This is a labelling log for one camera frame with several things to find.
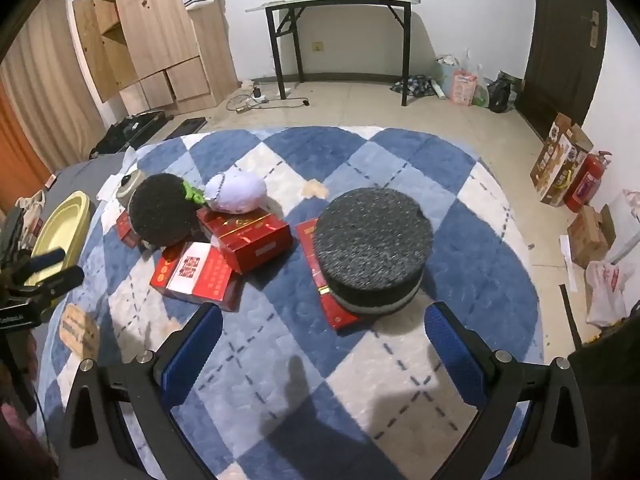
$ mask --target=yellow basin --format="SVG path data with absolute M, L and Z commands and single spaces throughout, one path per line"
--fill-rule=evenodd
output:
M 65 250 L 65 259 L 31 276 L 26 284 L 36 285 L 62 269 L 75 265 L 80 258 L 89 229 L 89 197 L 76 191 L 60 204 L 45 222 L 31 256 L 40 256 L 57 248 Z

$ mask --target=rug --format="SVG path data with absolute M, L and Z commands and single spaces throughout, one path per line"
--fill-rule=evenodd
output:
M 328 326 L 299 245 L 251 273 L 239 312 L 224 315 L 222 338 L 175 420 L 222 480 L 430 478 L 475 409 L 424 334 L 425 307 L 445 301 L 491 348 L 543 361 L 528 249 L 500 185 L 472 150 L 396 128 L 225 130 L 138 150 L 146 174 L 166 171 L 197 187 L 231 166 L 265 179 L 271 207 L 293 232 L 347 190 L 407 193 L 433 224 L 433 254 L 408 307 L 348 335 Z M 310 180 L 328 196 L 305 197 Z M 196 309 L 148 286 L 159 253 L 120 242 L 120 211 L 115 200 L 100 208 L 79 261 L 86 279 L 50 322 L 38 392 L 54 446 L 79 364 L 58 337 L 66 304 L 97 321 L 100 364 L 157 349 Z M 486 478 L 500 471 L 521 421 L 516 410 Z M 130 413 L 127 423 L 149 474 L 163 478 Z

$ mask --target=dark door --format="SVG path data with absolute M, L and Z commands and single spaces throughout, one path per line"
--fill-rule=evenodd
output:
M 558 112 L 582 124 L 600 76 L 606 0 L 536 0 L 524 88 L 516 109 L 545 139 Z

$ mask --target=blue gripper pad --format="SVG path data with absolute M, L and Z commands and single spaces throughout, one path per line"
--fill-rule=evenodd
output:
M 481 410 L 487 400 L 484 372 L 436 304 L 424 312 L 424 331 L 462 400 Z
M 222 312 L 212 306 L 165 367 L 161 397 L 166 409 L 183 404 L 222 334 Z

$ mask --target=red fire extinguisher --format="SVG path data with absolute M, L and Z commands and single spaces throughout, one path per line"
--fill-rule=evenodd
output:
M 580 208 L 593 198 L 600 187 L 604 170 L 611 162 L 606 155 L 611 156 L 611 153 L 598 152 L 597 155 L 589 153 L 564 195 L 564 203 L 574 213 L 580 211 Z

